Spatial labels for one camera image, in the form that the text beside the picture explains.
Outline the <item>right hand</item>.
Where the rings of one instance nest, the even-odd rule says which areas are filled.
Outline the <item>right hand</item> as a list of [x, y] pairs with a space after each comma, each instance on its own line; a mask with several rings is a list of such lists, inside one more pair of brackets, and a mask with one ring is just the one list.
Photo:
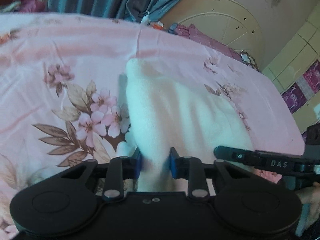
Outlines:
[[319, 220], [319, 183], [314, 182], [311, 187], [298, 190], [295, 193], [303, 204], [296, 230], [296, 236], [301, 237], [305, 230]]

